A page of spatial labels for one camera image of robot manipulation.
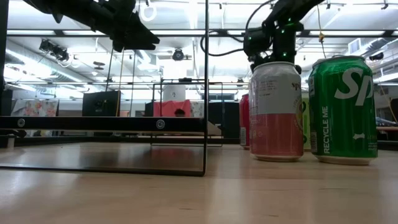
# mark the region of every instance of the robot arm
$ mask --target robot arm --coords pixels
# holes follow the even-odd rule
[[[109,35],[116,51],[154,50],[160,42],[133,13],[136,0],[24,0],[40,12],[52,14],[60,23],[67,16],[93,31]]]
[[[296,55],[296,32],[304,29],[300,20],[314,6],[323,0],[279,0],[261,27],[248,29],[244,36],[243,49],[254,62],[254,67],[267,62],[292,62]],[[262,58],[261,52],[269,50],[273,53]]]

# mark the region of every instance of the sprite can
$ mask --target sprite can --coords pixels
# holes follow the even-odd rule
[[[367,165],[377,157],[372,75],[358,56],[313,65],[308,79],[310,138],[319,161]]]

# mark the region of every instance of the ceiling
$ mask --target ceiling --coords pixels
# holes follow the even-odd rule
[[[244,29],[248,17],[260,3],[264,1],[245,0],[217,0],[210,1],[210,29]],[[318,21],[317,8],[314,7],[303,19],[302,23],[306,29],[319,29],[319,22],[322,29],[364,29],[364,30],[387,30],[398,28],[398,0],[389,1],[389,7],[382,10],[384,1],[334,1],[326,8],[325,2],[320,5],[320,20]],[[136,10],[140,9],[141,18],[150,17],[155,7],[157,14],[151,21],[143,21],[149,29],[204,29],[205,28],[205,5],[201,0],[159,0],[151,1],[147,9],[145,1],[137,1]],[[250,27],[257,27],[268,16],[270,6],[264,6],[252,19]],[[31,30],[88,30],[89,27],[64,17],[60,24],[57,24],[53,17],[42,14],[33,7],[21,0],[10,0],[8,29],[31,29]],[[203,77],[204,76],[204,53],[199,47],[199,38],[192,37],[161,37],[160,44],[156,50],[146,51],[146,54],[156,56],[151,61],[151,66],[142,63],[138,57],[134,59],[134,52],[127,50],[122,53],[113,53],[111,68],[112,42],[107,37],[8,37],[8,43],[16,44],[23,50],[19,53],[26,56],[35,54],[36,61],[41,60],[51,69],[62,69],[64,73],[71,76],[79,76],[79,80],[85,82],[104,82],[109,75],[118,82],[122,76],[122,82],[131,82],[134,74],[135,82],[159,81],[160,75],[165,78],[182,77]],[[68,49],[70,58],[66,63],[59,65],[55,58],[45,55],[39,50],[43,39],[50,40]],[[326,37],[324,51],[327,57],[345,54],[348,43],[356,38],[333,38]],[[189,60],[174,62],[171,59],[176,48],[181,48]],[[242,43],[227,37],[210,38],[210,53],[217,54],[233,49],[242,48]],[[297,56],[295,63],[303,68],[303,79],[309,74],[312,64],[323,58],[322,46],[317,38],[298,38]],[[93,62],[105,64],[103,70],[95,70]],[[197,73],[194,72],[194,64],[197,66]],[[250,77],[249,62],[243,52],[227,55],[224,57],[209,57],[209,78],[210,80],[222,80],[224,82],[236,82],[238,78],[248,81]]]

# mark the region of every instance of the red can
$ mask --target red can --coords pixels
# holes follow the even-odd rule
[[[265,63],[249,84],[251,154],[266,161],[303,155],[301,78],[294,64]]]
[[[239,103],[239,123],[241,127],[241,146],[245,150],[250,149],[250,121],[249,121],[249,94],[242,96]]]

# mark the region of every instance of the black cable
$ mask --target black cable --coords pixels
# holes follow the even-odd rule
[[[215,33],[215,32],[219,33],[219,34],[220,33],[224,33],[224,35],[226,35],[226,36],[228,36],[228,37],[230,37],[230,38],[232,38],[232,39],[234,39],[234,40],[236,40],[236,41],[238,41],[240,43],[243,43],[243,40],[239,40],[238,38],[232,36],[231,34],[228,33],[228,31],[225,31],[225,30],[211,30],[211,31],[209,31],[209,34]],[[201,37],[201,39],[200,39],[200,48],[201,48],[201,50],[203,52],[205,52],[205,48],[203,47],[204,39],[205,39],[205,36],[203,35]],[[243,49],[235,49],[235,50],[231,50],[229,52],[225,52],[225,53],[222,53],[222,54],[211,54],[211,53],[209,53],[209,55],[212,56],[212,57],[221,57],[221,56],[229,55],[229,54],[232,54],[232,53],[235,53],[235,52],[240,52],[240,51],[243,51]]]
[[[106,87],[105,87],[105,91],[107,91],[107,90],[108,90],[108,86],[109,86],[109,76],[111,75],[111,66],[112,66],[113,50],[114,50],[114,47],[112,47],[112,52],[111,52],[111,61],[109,62],[109,70],[108,70],[108,77],[107,77],[107,79],[106,79]]]
[[[250,15],[250,17],[249,17],[249,19],[248,19],[248,21],[246,23],[245,30],[249,29],[249,23],[250,23],[251,19],[253,18],[253,16],[258,12],[258,10],[260,10],[263,6],[265,6],[266,4],[268,4],[268,3],[272,2],[272,1],[274,1],[274,0],[266,1],[265,3],[262,3],[256,10],[254,10],[254,12]]]

